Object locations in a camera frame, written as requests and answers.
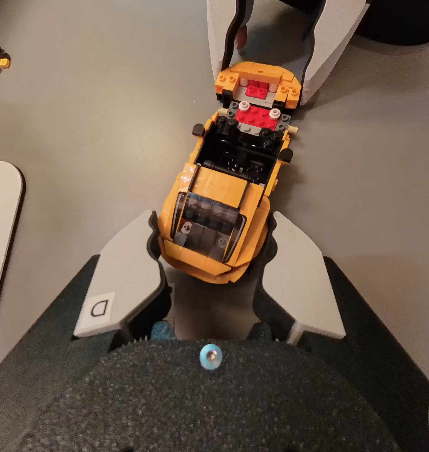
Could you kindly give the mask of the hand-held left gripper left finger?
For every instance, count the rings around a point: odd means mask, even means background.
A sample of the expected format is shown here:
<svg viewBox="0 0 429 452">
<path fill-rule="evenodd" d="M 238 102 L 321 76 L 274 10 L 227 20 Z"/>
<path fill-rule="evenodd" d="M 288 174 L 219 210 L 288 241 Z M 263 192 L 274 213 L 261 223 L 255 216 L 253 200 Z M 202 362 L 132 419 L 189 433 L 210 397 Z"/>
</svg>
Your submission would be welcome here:
<svg viewBox="0 0 429 452">
<path fill-rule="evenodd" d="M 150 337 L 171 307 L 170 289 L 159 260 L 158 217 L 144 211 L 102 249 L 75 325 L 77 338 L 120 332 Z"/>
</svg>

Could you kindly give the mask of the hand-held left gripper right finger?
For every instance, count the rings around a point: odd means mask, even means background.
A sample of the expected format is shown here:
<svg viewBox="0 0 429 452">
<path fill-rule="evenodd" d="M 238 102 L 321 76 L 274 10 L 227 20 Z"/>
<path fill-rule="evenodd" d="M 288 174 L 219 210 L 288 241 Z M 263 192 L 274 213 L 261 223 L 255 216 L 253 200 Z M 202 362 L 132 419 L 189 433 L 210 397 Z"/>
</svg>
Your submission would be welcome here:
<svg viewBox="0 0 429 452">
<path fill-rule="evenodd" d="M 280 212 L 270 214 L 252 308 L 280 342 L 306 332 L 342 340 L 345 327 L 324 257 L 312 239 Z"/>
</svg>

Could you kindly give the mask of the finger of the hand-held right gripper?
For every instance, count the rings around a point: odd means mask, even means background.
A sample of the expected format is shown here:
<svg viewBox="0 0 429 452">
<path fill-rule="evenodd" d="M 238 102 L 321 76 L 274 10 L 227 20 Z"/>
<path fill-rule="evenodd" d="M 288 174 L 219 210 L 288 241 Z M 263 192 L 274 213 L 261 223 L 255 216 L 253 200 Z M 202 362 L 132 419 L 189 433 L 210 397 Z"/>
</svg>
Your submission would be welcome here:
<svg viewBox="0 0 429 452">
<path fill-rule="evenodd" d="M 208 42 L 213 76 L 230 66 L 236 32 L 251 18 L 252 0 L 207 0 Z"/>
<path fill-rule="evenodd" d="M 365 0 L 325 0 L 321 2 L 309 37 L 310 57 L 303 71 L 301 106 L 308 104 L 333 70 L 359 23 L 367 12 Z"/>
</svg>

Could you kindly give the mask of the yellow lego car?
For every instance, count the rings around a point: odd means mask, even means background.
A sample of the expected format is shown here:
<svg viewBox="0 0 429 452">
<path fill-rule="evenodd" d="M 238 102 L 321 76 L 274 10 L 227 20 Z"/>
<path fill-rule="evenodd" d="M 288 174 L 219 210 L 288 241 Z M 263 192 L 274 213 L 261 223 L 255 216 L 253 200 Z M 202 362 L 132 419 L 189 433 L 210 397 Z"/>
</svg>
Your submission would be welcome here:
<svg viewBox="0 0 429 452">
<path fill-rule="evenodd" d="M 234 283 L 268 234 L 270 194 L 291 162 L 291 113 L 232 101 L 192 130 L 196 146 L 158 217 L 163 259 L 213 284 Z"/>
</svg>

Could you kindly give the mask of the white booklet stand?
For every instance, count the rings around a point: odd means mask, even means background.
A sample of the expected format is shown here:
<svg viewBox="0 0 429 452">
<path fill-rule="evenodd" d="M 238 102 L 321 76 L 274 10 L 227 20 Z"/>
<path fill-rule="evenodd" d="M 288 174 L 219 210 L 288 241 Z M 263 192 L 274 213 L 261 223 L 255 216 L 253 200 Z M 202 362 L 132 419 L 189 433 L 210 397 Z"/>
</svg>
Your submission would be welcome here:
<svg viewBox="0 0 429 452">
<path fill-rule="evenodd" d="M 25 197 L 26 183 L 14 165 L 0 161 L 0 293 Z"/>
</svg>

